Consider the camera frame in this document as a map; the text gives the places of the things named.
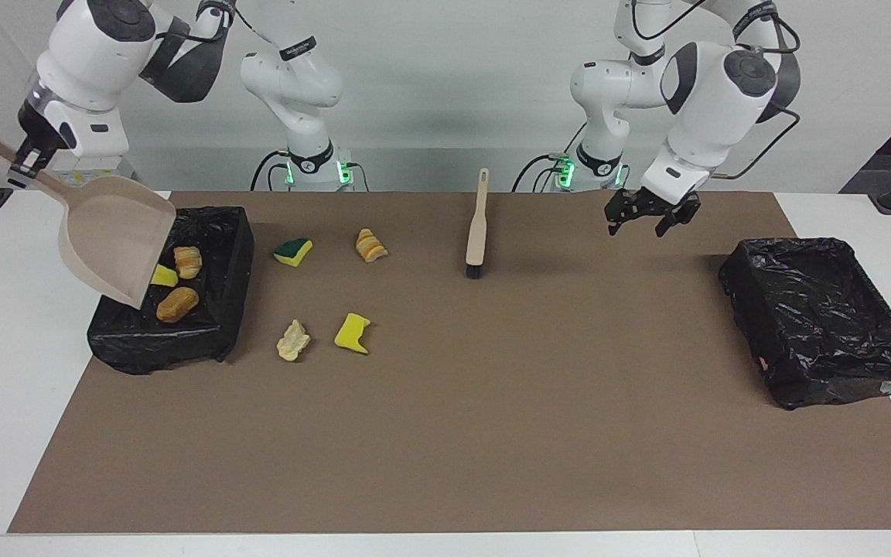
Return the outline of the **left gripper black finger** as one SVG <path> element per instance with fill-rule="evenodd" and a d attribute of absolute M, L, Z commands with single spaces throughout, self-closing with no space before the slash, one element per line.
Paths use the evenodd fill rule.
<path fill-rule="evenodd" d="M 657 237 L 664 237 L 674 227 L 689 224 L 702 206 L 699 193 L 689 193 L 682 202 L 667 208 L 654 228 Z"/>
<path fill-rule="evenodd" d="M 639 209 L 636 191 L 617 190 L 604 206 L 609 236 L 616 236 L 626 222 L 641 218 Z"/>

